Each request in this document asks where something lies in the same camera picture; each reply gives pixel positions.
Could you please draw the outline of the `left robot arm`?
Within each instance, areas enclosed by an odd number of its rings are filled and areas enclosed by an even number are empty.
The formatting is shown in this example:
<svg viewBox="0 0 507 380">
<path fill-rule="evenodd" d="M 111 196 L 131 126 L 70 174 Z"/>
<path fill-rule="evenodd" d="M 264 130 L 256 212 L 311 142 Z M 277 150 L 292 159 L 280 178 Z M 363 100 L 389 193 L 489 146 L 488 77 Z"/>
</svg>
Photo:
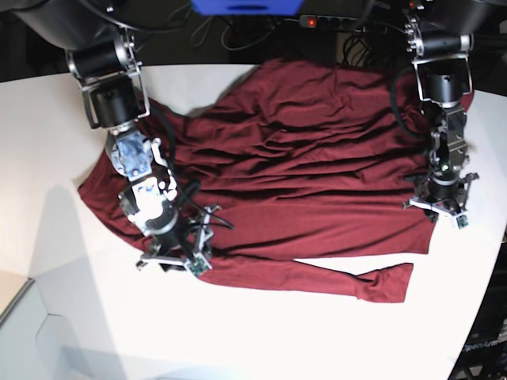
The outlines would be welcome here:
<svg viewBox="0 0 507 380">
<path fill-rule="evenodd" d="M 469 224 L 466 208 L 476 173 L 460 173 L 469 162 L 464 138 L 467 114 L 461 104 L 473 91 L 469 54 L 474 33 L 504 1 L 411 1 L 404 33 L 411 64 L 401 69 L 389 87 L 391 109 L 402 130 L 425 142 L 426 174 L 413 178 L 414 195 L 404 208 L 417 207 L 432 220 L 448 218 L 454 227 Z M 429 131 L 410 130 L 402 122 L 396 101 L 398 80 L 412 73 Z"/>
</svg>

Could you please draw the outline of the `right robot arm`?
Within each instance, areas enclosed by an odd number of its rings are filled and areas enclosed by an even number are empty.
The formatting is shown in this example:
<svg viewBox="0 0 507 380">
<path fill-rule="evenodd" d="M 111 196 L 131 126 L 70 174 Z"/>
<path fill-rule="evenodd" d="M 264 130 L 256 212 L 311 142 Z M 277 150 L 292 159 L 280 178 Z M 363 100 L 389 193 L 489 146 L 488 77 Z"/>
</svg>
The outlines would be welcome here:
<svg viewBox="0 0 507 380">
<path fill-rule="evenodd" d="M 77 80 L 89 125 L 105 129 L 105 152 L 126 180 L 119 206 L 149 244 L 138 267 L 149 263 L 184 269 L 200 276 L 212 267 L 214 227 L 228 227 L 217 206 L 200 207 L 185 217 L 200 184 L 179 186 L 174 176 L 175 149 L 162 149 L 158 138 L 139 129 L 152 114 L 137 58 L 136 33 L 153 36 L 177 31 L 184 21 L 169 16 L 148 27 L 115 15 L 114 1 L 4 1 L 2 10 L 16 14 L 48 43 L 64 50 Z"/>
</svg>

